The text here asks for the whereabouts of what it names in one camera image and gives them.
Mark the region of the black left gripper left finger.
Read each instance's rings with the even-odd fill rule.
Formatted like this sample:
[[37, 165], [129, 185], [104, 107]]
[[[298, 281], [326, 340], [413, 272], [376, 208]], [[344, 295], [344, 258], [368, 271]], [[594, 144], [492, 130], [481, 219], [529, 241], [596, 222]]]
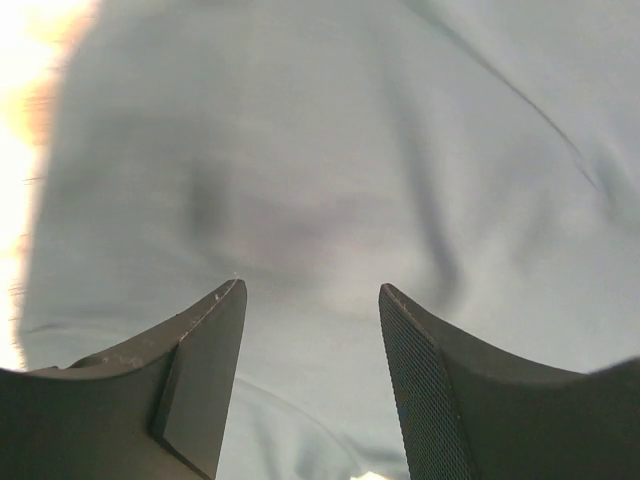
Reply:
[[3, 371], [2, 477], [214, 478], [246, 303], [232, 280], [68, 368]]

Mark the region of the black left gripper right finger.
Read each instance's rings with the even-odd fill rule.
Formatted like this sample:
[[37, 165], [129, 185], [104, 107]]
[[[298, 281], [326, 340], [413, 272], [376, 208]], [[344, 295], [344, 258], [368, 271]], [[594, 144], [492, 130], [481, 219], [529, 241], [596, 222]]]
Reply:
[[413, 480], [638, 477], [637, 359], [587, 374], [536, 363], [390, 284], [379, 312]]

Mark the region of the blue-grey t-shirt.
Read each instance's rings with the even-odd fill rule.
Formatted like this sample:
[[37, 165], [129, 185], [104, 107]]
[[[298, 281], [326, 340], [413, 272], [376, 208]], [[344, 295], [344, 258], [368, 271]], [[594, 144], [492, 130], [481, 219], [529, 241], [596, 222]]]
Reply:
[[26, 365], [245, 280], [223, 479], [407, 477], [384, 283], [567, 370], [639, 351], [635, 1], [106, 1], [53, 126]]

